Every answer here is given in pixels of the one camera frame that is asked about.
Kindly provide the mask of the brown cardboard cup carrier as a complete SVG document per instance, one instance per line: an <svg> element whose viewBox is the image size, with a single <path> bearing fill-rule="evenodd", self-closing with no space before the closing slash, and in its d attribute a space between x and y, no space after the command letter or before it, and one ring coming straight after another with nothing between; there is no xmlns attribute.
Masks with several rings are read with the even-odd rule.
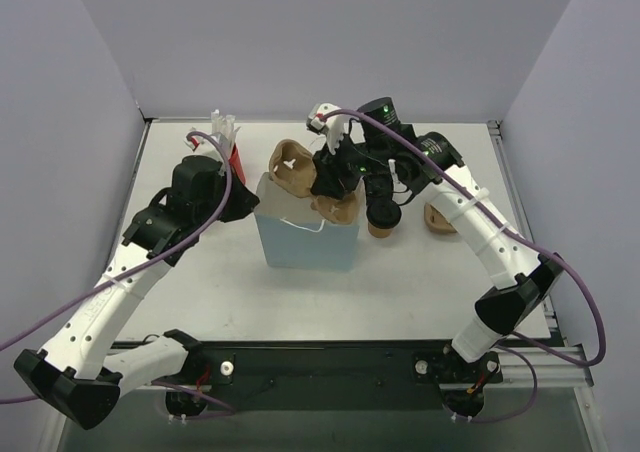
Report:
<svg viewBox="0 0 640 452"><path fill-rule="evenodd" d="M275 146L268 172L270 179L290 195L309 199L310 208L329 222L350 225L358 219L360 198L357 192L334 199L311 191L318 177L313 155L297 141L284 139Z"/></svg>

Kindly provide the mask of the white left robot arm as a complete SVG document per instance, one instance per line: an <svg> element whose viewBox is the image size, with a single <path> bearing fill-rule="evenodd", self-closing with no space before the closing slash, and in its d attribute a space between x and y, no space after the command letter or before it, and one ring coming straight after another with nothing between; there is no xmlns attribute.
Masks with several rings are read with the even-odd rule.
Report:
<svg viewBox="0 0 640 452"><path fill-rule="evenodd" d="M98 283L67 323L38 350L23 350L14 368L31 391L85 430L118 400L156 379L190 383L201 375L203 345L177 329L149 344L112 354L111 347L151 289L196 245L213 222L242 220L259 203L237 174L207 156L190 155L171 183L132 219Z"/></svg>

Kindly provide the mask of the white and blue paper bag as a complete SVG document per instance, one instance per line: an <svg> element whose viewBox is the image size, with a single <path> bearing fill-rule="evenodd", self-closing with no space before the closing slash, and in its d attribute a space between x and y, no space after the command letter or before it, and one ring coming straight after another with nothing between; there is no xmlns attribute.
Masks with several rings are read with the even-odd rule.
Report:
<svg viewBox="0 0 640 452"><path fill-rule="evenodd" d="M348 271L356 256L360 205L348 224L333 223L312 208L310 198L297 198L263 173L254 210L266 262L271 267Z"/></svg>

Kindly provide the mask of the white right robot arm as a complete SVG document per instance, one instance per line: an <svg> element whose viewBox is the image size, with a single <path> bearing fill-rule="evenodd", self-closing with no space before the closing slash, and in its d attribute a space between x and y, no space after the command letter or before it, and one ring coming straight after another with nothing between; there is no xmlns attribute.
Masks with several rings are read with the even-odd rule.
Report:
<svg viewBox="0 0 640 452"><path fill-rule="evenodd" d="M391 98L373 100L354 113L317 104L306 127L325 138L312 157L313 195L341 200L364 186L369 230L388 234L402 218L394 199L400 183L410 198L423 197L485 267L493 286L475 302L473 318L443 356L450 377L468 378L479 359L546 298L561 267L550 254L520 244L518 231L473 178L460 152L437 131L417 135L398 119Z"/></svg>

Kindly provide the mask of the brown paper coffee cup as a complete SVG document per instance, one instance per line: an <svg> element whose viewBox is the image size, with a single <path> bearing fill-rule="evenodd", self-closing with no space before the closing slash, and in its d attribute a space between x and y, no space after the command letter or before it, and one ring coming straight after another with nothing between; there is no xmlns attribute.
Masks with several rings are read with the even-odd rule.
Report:
<svg viewBox="0 0 640 452"><path fill-rule="evenodd" d="M368 223L369 234L371 236L373 236L374 238L377 238L377 239L385 239L385 238L389 237L393 233L395 228L396 228L396 226L380 227L380 226L375 225L375 224L373 224L371 222Z"/></svg>

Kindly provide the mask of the black coffee cup lid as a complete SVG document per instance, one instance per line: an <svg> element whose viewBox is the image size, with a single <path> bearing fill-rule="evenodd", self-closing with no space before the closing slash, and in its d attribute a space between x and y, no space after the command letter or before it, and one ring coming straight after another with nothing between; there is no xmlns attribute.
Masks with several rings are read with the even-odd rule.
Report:
<svg viewBox="0 0 640 452"><path fill-rule="evenodd" d="M401 221L400 206L390 201L375 201L367 206L366 217L370 225L379 229L393 229Z"/></svg>

